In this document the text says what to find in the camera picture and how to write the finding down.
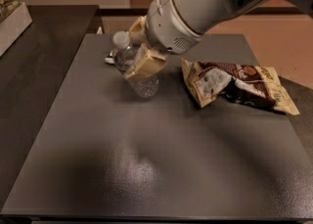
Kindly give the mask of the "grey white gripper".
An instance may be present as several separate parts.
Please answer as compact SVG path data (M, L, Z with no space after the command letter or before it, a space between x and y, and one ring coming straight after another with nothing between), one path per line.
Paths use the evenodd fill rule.
M202 35L193 32L181 19L173 0L154 0L147 16L139 17L128 34L134 44L141 45L123 75L133 81L149 78L167 66L167 55L160 50L182 55L202 40ZM147 38L155 48L146 44Z

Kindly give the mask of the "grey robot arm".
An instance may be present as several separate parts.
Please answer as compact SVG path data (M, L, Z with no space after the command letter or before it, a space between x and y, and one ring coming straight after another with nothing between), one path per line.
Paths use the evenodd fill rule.
M267 0L153 0L145 16L128 29L139 47L124 74L129 80L148 78L167 65L170 55L183 55L214 26L235 19ZM313 0L286 0L307 15Z

